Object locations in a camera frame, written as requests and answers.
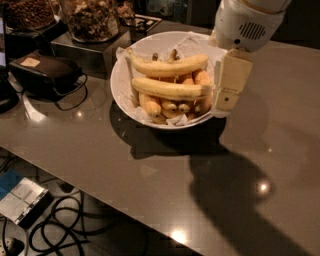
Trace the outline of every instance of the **wire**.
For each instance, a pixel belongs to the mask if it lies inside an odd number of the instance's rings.
[[[2,172],[5,172],[7,170],[7,167],[9,166],[10,163],[12,163],[17,157],[7,157],[7,159],[0,165],[0,174]]]
[[[111,224],[98,229],[98,230],[93,230],[93,231],[86,231],[84,224],[81,224],[81,230],[76,230],[75,226],[78,224],[79,221],[81,221],[81,218],[83,217],[91,217],[91,218],[102,218],[106,217],[105,215],[102,214],[92,214],[92,213],[86,213],[83,211],[83,192],[80,191],[82,199],[78,200],[77,198],[73,196],[64,196],[60,199],[58,199],[54,205],[51,208],[50,214],[45,218],[45,220],[39,224],[37,224],[31,231],[29,235],[29,246],[32,250],[39,252],[40,254],[38,256],[42,255],[48,255],[50,253],[56,253],[58,256],[62,256],[63,254],[61,253],[61,250],[70,246],[76,246],[79,252],[79,256],[84,256],[84,251],[82,248],[82,244],[84,243],[89,243],[87,240],[86,236],[93,236],[93,235],[98,235],[101,234],[111,228],[113,228],[117,223],[120,221],[123,221],[124,218],[119,218],[115,221],[113,221]],[[69,207],[59,207],[59,205],[67,199],[71,199],[77,204],[77,209],[74,208],[69,208]],[[58,220],[56,214],[60,211],[72,211],[76,212],[77,216],[75,220],[71,223],[71,225],[65,225],[61,221]],[[46,226],[54,226],[57,227],[61,230],[63,230],[65,233],[62,236],[62,238],[56,242],[55,244],[51,243],[49,239],[47,238],[44,229]],[[34,240],[34,235],[37,233],[37,231],[40,231],[41,237],[43,238],[44,242],[48,245],[47,249],[39,249],[36,248],[33,244]],[[84,240],[80,240],[76,235],[81,235],[84,237]],[[67,237],[70,237],[73,242],[64,244],[66,241]]]
[[[2,240],[2,246],[4,248],[4,251],[6,252],[6,255],[7,256],[13,256],[8,248],[7,248],[7,245],[6,245],[6,236],[5,236],[5,233],[6,233],[6,227],[7,227],[7,222],[8,222],[8,219],[6,217],[4,217],[4,223],[3,223],[3,227],[2,227],[2,237],[1,237],[1,240]]]
[[[72,106],[71,108],[61,108],[61,106],[59,105],[58,102],[54,102],[54,104],[56,105],[56,107],[61,110],[61,111],[68,111],[68,110],[72,110],[72,109],[75,109],[76,107],[80,106],[86,99],[87,99],[87,96],[88,96],[88,88],[86,86],[86,83],[87,83],[87,80],[88,80],[88,76],[86,74],[82,74],[85,76],[85,80],[79,85],[79,87],[84,87],[85,89],[85,95],[83,97],[83,99],[77,103],[75,106]]]
[[[41,32],[35,30],[35,29],[32,29],[32,28],[24,28],[24,29],[20,29],[20,30],[15,30],[15,32],[33,32],[33,33],[36,33],[38,36],[40,36],[44,42],[47,44],[48,46],[48,49],[50,49],[51,51],[51,54],[52,56],[56,56],[56,53],[52,47],[52,44],[51,42],[44,36],[44,34],[42,34]]]
[[[29,252],[29,243],[28,243],[28,238],[29,238],[29,234],[28,234],[28,231],[24,229],[24,232],[26,234],[26,245],[24,247],[24,256],[28,256],[28,252]]]

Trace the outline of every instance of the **nuts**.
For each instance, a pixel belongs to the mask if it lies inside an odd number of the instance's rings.
[[[78,42],[104,42],[119,33],[114,1],[60,0],[69,32]]]
[[[47,0],[0,0],[7,5],[7,25],[16,29],[40,29],[54,21],[50,3]]]

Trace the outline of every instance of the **electronic device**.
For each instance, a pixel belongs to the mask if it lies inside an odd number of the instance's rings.
[[[52,203],[48,189],[9,169],[0,176],[0,213],[24,229]]]
[[[42,55],[34,51],[9,64],[10,71],[27,96],[45,101],[56,102],[77,91],[86,76],[73,60],[63,57]]]
[[[291,0],[222,0],[210,41],[223,49],[253,52],[281,25]]]
[[[8,81],[8,58],[6,54],[6,23],[4,6],[0,5],[0,114],[17,105],[19,97]]]

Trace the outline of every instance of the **white bowl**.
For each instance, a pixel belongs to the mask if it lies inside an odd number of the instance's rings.
[[[212,79],[217,76],[216,66],[226,53],[218,47],[214,47],[208,43],[209,36],[194,32],[172,31],[155,34],[146,37],[131,47],[137,56],[151,59],[153,53],[159,54],[159,59],[166,59],[173,48],[178,50],[180,57],[187,57],[197,53],[205,53],[209,56],[207,72]],[[144,76],[136,71],[130,62],[129,55],[123,49],[117,50],[117,62],[115,63],[111,73],[111,92],[113,98],[120,109],[132,119],[139,123],[158,129],[179,130],[193,127],[203,123],[212,117],[225,117],[229,113],[212,109],[207,114],[186,122],[185,119],[177,124],[158,125],[154,124],[146,113],[139,107],[137,95],[131,86],[133,77]]]

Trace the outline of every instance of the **jar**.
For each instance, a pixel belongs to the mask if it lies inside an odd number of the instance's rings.
[[[105,42],[119,33],[116,0],[59,0],[71,37],[82,43]]]
[[[133,0],[118,0],[118,17],[124,26],[135,26],[135,10]]]
[[[51,25],[54,14],[50,0],[0,0],[6,6],[7,26],[13,30],[35,30]]]

